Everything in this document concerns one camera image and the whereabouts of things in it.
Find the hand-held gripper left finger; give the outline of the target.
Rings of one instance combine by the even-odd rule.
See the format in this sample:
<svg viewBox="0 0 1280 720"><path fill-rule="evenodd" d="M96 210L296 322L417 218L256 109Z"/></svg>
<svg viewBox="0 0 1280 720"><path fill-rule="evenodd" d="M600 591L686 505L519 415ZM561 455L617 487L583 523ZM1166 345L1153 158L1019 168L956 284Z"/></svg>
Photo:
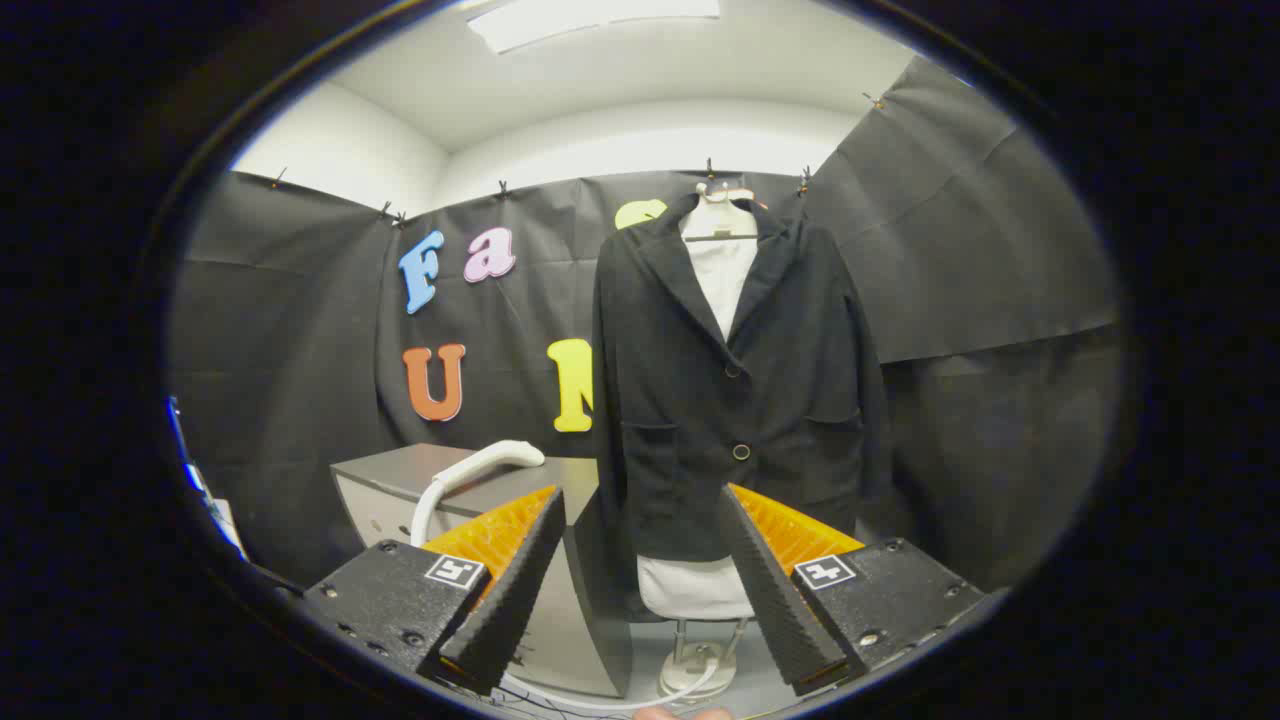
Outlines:
<svg viewBox="0 0 1280 720"><path fill-rule="evenodd" d="M485 696L517 655L564 528L564 495L547 486L422 544L380 541L301 602L393 673Z"/></svg>

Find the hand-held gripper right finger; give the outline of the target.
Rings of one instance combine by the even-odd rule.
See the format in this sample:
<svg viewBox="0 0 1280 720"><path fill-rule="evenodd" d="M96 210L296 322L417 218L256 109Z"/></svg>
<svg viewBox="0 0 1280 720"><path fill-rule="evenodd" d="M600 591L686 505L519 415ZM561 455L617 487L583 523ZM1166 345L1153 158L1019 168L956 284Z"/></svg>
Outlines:
<svg viewBox="0 0 1280 720"><path fill-rule="evenodd" d="M1001 600L906 539L864 543L741 486L721 491L717 523L771 657L800 696L931 651Z"/></svg>

